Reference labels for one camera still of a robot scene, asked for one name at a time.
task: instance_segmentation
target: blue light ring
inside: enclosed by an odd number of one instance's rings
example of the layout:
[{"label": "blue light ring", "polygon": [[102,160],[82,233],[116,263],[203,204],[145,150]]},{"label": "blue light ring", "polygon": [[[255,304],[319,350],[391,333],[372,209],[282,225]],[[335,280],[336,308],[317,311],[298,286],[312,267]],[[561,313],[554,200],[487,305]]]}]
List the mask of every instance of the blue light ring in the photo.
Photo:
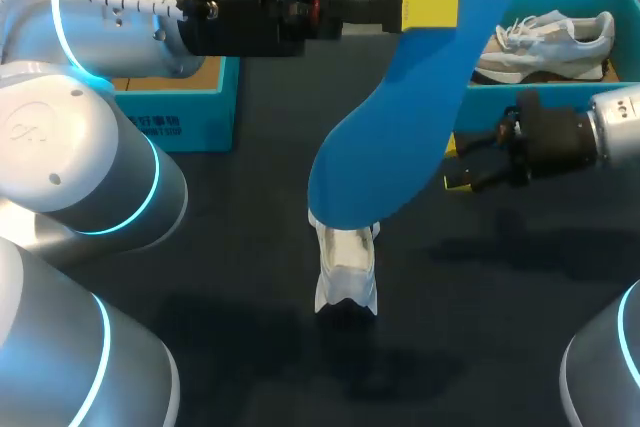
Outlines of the blue light ring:
[{"label": "blue light ring", "polygon": [[107,314],[107,309],[105,309],[100,299],[94,294],[92,295],[93,298],[96,299],[98,307],[100,308],[100,313],[102,314],[102,323],[104,328],[102,354],[100,355],[98,371],[96,372],[96,377],[93,379],[93,384],[91,384],[89,393],[80,406],[78,413],[69,424],[69,427],[79,427],[80,424],[82,424],[84,418],[87,416],[91,405],[93,405],[93,402],[96,400],[96,396],[98,395],[98,391],[100,390],[100,386],[102,385],[102,381],[104,380],[104,374],[107,371],[107,364],[109,363],[109,353],[111,352],[111,324],[109,322],[109,315]]},{"label": "blue light ring", "polygon": [[640,372],[638,371],[638,367],[631,357],[629,345],[627,344],[627,338],[624,334],[624,310],[627,305],[627,300],[629,300],[629,295],[631,295],[631,292],[638,284],[640,284],[640,281],[636,282],[629,290],[627,290],[627,292],[622,297],[622,300],[620,301],[620,306],[618,307],[618,338],[620,340],[622,356],[627,363],[627,367],[629,368],[631,377],[633,377],[633,380],[635,380],[638,388],[640,388]]},{"label": "blue light ring", "polygon": [[69,62],[73,64],[78,70],[81,72],[92,76],[78,61],[73,52],[71,51],[71,47],[69,46],[69,42],[67,41],[67,37],[64,33],[64,27],[62,25],[62,12],[60,10],[60,0],[51,0],[51,13],[53,16],[53,26],[56,30],[56,35],[58,36],[58,41],[60,42],[60,47],[64,51],[64,54],[69,59]]},{"label": "blue light ring", "polygon": [[107,230],[101,230],[99,232],[78,232],[79,234],[96,236],[96,235],[105,235],[105,234],[111,234],[113,232],[116,232],[126,227],[127,225],[131,224],[149,206],[149,204],[151,203],[151,199],[153,199],[153,196],[155,195],[156,190],[158,189],[158,182],[160,181],[160,158],[158,157],[158,151],[156,150],[155,145],[153,145],[153,142],[151,142],[147,136],[145,136],[145,139],[147,139],[147,142],[149,142],[149,145],[151,146],[151,150],[153,151],[153,158],[156,164],[155,175],[153,177],[153,184],[151,185],[151,190],[149,190],[149,195],[147,195],[147,198],[144,200],[144,202],[138,208],[138,210],[136,210],[127,220],[116,225],[115,227],[112,227]]}]

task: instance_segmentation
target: shoe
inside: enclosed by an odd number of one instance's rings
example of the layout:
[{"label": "shoe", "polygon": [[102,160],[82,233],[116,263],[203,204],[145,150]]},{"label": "shoe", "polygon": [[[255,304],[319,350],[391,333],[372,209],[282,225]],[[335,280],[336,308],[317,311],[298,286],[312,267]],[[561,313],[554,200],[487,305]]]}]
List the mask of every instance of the shoe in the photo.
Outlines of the shoe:
[{"label": "shoe", "polygon": [[519,84],[537,73],[602,80],[614,40],[615,22],[609,12],[593,19],[570,19],[557,10],[527,17],[506,30],[496,28],[475,77],[480,83],[501,84]]},{"label": "shoe", "polygon": [[316,314],[325,305],[351,299],[378,315],[373,241],[380,233],[380,224],[360,230],[336,230],[318,222],[311,211],[309,224],[316,229],[320,243]]}]

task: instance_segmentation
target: yellow connector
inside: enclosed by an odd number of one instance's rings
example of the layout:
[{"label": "yellow connector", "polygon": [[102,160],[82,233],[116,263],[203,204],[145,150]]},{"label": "yellow connector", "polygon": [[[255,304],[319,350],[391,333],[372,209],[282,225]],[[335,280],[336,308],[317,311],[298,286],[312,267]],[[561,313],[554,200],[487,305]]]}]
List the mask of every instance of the yellow connector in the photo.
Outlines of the yellow connector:
[{"label": "yellow connector", "polygon": [[459,0],[402,0],[402,32],[411,29],[455,29]]},{"label": "yellow connector", "polygon": [[448,192],[464,192],[467,194],[473,193],[473,189],[470,184],[449,186],[449,181],[446,177],[444,178],[444,190]]},{"label": "yellow connector", "polygon": [[444,152],[445,159],[451,159],[458,156],[458,150],[456,148],[456,138],[453,134],[449,137],[449,143],[447,144],[447,150]]}]

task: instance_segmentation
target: cardboard box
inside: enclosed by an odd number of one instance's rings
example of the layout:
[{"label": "cardboard box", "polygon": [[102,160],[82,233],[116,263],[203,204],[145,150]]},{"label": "cardboard box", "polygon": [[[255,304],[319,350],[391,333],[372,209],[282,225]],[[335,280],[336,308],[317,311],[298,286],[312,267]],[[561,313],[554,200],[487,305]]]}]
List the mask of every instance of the cardboard box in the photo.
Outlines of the cardboard box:
[{"label": "cardboard box", "polygon": [[548,107],[573,106],[579,111],[589,109],[595,94],[628,87],[640,82],[640,3],[638,0],[513,0],[503,25],[516,19],[542,15],[559,10],[569,17],[595,17],[605,10],[616,21],[616,42],[611,53],[612,71],[602,82],[520,85],[473,85],[460,109],[456,131],[492,129],[506,107],[515,105],[518,92],[536,89]]},{"label": "cardboard box", "polygon": [[165,152],[228,152],[240,60],[209,58],[187,79],[116,79],[116,100]]}]

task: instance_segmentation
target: label sticker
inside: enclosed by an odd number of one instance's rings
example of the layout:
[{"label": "label sticker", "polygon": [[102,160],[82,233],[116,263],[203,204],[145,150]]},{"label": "label sticker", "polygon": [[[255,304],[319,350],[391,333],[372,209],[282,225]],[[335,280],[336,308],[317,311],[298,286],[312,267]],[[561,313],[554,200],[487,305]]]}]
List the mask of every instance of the label sticker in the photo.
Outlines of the label sticker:
[{"label": "label sticker", "polygon": [[177,115],[143,115],[129,117],[129,120],[147,137],[175,137],[182,135],[180,117]]}]

